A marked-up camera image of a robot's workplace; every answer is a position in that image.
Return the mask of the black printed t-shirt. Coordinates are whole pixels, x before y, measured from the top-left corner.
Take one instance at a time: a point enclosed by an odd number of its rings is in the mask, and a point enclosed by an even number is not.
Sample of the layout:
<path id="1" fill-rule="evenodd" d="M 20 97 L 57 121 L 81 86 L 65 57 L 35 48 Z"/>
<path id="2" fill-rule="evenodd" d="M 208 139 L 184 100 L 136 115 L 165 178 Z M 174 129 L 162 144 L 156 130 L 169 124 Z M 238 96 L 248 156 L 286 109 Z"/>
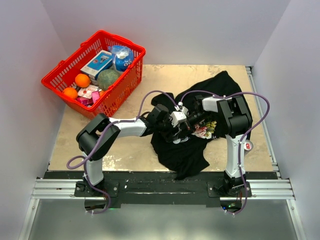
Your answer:
<path id="1" fill-rule="evenodd" d="M 183 99 L 183 105 L 189 111 L 195 112 L 196 96 L 208 96 L 207 93 L 202 93 L 201 91 L 212 92 L 219 96 L 229 96 L 242 90 L 227 71 L 222 71 L 209 79 L 194 84 L 177 96 L 174 96 L 171 92 L 168 95 L 175 102 L 178 102 L 189 91 L 193 92 Z M 194 124 L 195 132 L 177 144 L 166 142 L 161 133 L 154 132 L 150 143 L 158 156 L 159 163 L 169 170 L 176 172 L 176 180 L 195 176 L 207 168 L 210 165 L 204 157 L 204 150 L 207 144 L 212 140 L 226 137 L 219 120 L 220 118 L 217 113 L 206 112 L 204 117 Z"/>

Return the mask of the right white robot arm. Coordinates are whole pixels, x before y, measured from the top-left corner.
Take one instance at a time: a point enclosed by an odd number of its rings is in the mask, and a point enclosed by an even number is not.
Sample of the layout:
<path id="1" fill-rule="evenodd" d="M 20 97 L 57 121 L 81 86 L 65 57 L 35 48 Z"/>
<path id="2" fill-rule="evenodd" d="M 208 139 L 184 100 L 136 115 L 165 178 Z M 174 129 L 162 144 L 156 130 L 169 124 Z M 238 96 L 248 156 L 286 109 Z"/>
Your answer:
<path id="1" fill-rule="evenodd" d="M 215 113 L 221 132 L 227 141 L 227 164 L 223 172 L 218 193 L 233 197 L 245 187 L 245 141 L 247 131 L 252 127 L 252 117 L 243 96 L 231 98 L 196 97 L 195 111 L 189 113 L 187 120 L 194 125 L 210 113 Z"/>

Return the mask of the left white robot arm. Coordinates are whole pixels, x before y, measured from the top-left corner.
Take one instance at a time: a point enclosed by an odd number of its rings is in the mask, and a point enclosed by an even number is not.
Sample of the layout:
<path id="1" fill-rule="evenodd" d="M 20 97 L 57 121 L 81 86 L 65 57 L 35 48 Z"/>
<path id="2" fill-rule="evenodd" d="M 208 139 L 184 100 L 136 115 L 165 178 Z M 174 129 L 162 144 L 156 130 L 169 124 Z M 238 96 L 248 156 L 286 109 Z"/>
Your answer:
<path id="1" fill-rule="evenodd" d="M 159 133 L 165 141 L 179 143 L 193 132 L 187 113 L 186 109 L 169 111 L 158 104 L 152 111 L 132 119 L 98 114 L 76 136 L 79 149 L 85 154 L 83 181 L 86 191 L 92 196 L 105 193 L 102 161 L 116 139 Z"/>

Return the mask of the red plastic shopping basket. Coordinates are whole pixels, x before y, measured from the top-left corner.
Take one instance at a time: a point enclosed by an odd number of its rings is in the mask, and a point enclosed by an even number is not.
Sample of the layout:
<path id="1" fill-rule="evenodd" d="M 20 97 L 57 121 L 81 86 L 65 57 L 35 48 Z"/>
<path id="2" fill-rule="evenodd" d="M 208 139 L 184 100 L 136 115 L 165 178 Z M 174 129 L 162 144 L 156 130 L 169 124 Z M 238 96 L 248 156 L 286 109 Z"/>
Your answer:
<path id="1" fill-rule="evenodd" d="M 111 117 L 141 82 L 145 54 L 144 47 L 99 30 L 41 83 L 87 118 Z"/>

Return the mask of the pink snack packet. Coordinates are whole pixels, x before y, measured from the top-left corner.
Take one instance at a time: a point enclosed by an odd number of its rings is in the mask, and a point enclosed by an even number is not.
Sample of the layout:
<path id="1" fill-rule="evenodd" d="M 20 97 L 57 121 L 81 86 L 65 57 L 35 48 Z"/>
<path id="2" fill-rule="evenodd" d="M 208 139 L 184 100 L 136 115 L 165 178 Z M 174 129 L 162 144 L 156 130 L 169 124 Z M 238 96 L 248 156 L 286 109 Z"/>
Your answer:
<path id="1" fill-rule="evenodd" d="M 93 104 L 95 104 L 100 99 L 100 97 L 101 97 L 100 92 L 94 91 L 91 93 L 91 96 L 89 98 L 80 96 L 76 98 L 76 101 L 87 107 L 89 105 L 92 106 Z"/>

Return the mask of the green melon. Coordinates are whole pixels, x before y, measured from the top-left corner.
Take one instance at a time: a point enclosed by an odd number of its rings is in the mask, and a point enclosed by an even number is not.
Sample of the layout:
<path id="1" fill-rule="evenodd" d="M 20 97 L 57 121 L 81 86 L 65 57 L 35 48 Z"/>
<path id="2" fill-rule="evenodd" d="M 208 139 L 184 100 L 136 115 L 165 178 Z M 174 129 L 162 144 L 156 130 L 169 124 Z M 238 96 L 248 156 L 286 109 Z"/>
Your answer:
<path id="1" fill-rule="evenodd" d="M 101 90 L 106 91 L 119 77 L 120 74 L 114 69 L 102 70 L 97 77 L 97 85 Z"/>

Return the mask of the blue plastic bag item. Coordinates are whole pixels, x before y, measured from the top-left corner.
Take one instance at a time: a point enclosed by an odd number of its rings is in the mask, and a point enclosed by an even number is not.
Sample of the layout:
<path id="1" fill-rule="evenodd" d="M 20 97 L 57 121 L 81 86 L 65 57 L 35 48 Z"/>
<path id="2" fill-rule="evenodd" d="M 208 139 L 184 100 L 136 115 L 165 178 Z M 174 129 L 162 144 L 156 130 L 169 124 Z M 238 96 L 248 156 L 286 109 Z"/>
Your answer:
<path id="1" fill-rule="evenodd" d="M 134 61 L 133 51 L 126 46 L 113 45 L 108 47 L 112 57 L 113 68 L 120 73 L 127 70 Z"/>

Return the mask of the white red snack packet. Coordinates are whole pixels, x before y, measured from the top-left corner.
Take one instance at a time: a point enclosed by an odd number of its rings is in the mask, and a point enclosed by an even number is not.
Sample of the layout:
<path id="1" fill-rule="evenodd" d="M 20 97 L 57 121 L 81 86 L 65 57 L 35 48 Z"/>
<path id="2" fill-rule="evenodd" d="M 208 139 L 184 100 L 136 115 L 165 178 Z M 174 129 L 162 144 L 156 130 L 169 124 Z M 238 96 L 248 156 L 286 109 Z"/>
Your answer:
<path id="1" fill-rule="evenodd" d="M 77 92 L 79 97 L 91 99 L 92 98 L 92 93 L 98 91 L 99 87 L 96 85 L 89 85 L 86 88 L 80 88 L 79 91 Z"/>

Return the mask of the blue white product box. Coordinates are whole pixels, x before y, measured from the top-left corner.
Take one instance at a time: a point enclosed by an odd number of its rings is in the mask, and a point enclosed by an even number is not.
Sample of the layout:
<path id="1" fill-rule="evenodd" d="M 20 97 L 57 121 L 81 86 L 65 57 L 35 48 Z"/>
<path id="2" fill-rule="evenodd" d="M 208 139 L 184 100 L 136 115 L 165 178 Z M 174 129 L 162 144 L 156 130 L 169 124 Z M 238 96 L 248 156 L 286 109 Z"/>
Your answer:
<path id="1" fill-rule="evenodd" d="M 101 71 L 109 69 L 112 65 L 112 54 L 109 51 L 101 50 L 80 69 L 80 72 L 91 80 L 96 80 Z"/>

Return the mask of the orange fruit upper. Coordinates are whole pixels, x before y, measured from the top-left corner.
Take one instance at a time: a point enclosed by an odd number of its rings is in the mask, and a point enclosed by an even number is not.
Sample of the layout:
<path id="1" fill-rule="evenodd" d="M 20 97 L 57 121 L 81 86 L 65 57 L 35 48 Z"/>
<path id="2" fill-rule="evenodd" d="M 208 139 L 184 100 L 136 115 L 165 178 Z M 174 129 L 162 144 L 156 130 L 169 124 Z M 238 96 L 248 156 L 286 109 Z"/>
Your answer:
<path id="1" fill-rule="evenodd" d="M 75 82 L 76 86 L 80 87 L 80 88 L 87 88 L 91 84 L 90 78 L 86 74 L 83 74 L 83 73 L 79 73 L 75 77 L 74 82 Z"/>

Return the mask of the orange fruit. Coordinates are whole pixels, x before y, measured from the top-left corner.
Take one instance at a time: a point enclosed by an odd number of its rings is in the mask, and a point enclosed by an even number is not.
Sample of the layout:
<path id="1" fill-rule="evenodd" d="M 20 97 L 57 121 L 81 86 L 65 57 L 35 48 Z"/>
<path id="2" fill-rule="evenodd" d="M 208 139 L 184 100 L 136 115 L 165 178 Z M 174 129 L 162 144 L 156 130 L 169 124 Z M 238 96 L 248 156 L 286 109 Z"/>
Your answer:
<path id="1" fill-rule="evenodd" d="M 90 78 L 86 74 L 83 74 L 83 73 L 79 73 L 75 77 L 74 82 L 75 82 L 76 86 L 80 87 L 80 88 L 87 88 L 91 84 Z"/>
<path id="2" fill-rule="evenodd" d="M 67 87 L 67 88 L 65 88 L 65 89 L 62 91 L 62 93 L 63 93 L 65 96 L 67 96 L 67 97 L 69 97 L 69 98 L 71 98 L 71 99 L 73 99 L 73 100 L 75 100 L 75 99 L 78 97 L 78 92 L 77 92 L 77 90 L 76 90 L 75 88 L 73 88 L 73 87 Z"/>

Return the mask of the orange fruit lower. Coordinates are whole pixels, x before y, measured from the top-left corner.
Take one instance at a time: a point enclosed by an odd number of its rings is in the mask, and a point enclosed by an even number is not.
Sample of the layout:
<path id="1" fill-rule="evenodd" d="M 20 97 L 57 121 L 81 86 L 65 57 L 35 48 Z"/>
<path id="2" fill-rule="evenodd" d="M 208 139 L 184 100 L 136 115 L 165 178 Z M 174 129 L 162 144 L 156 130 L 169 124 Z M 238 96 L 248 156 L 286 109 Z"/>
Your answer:
<path id="1" fill-rule="evenodd" d="M 67 96 L 67 97 L 69 97 L 69 98 L 71 98 L 71 99 L 73 99 L 73 100 L 75 100 L 75 99 L 78 97 L 78 92 L 77 92 L 77 90 L 76 90 L 75 88 L 73 88 L 73 87 L 67 87 L 67 88 L 65 88 L 65 89 L 62 91 L 62 93 L 63 93 L 65 96 Z"/>

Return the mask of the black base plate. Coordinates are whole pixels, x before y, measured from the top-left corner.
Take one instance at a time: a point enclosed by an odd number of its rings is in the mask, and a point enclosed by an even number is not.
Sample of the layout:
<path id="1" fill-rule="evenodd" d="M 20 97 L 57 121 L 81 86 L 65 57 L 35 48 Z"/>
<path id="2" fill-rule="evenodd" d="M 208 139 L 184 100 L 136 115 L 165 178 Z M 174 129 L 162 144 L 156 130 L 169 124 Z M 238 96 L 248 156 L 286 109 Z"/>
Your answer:
<path id="1" fill-rule="evenodd" d="M 102 183 L 92 189 L 78 171 L 49 171 L 40 180 L 41 187 L 53 195 L 84 199 L 86 209 L 103 208 L 111 198 L 111 208 L 121 205 L 205 205 L 219 207 L 253 197 L 254 190 L 271 190 L 278 181 L 275 172 L 248 172 L 247 188 L 223 188 L 223 173 L 201 172 L 194 177 L 176 180 L 172 172 L 106 171 Z"/>

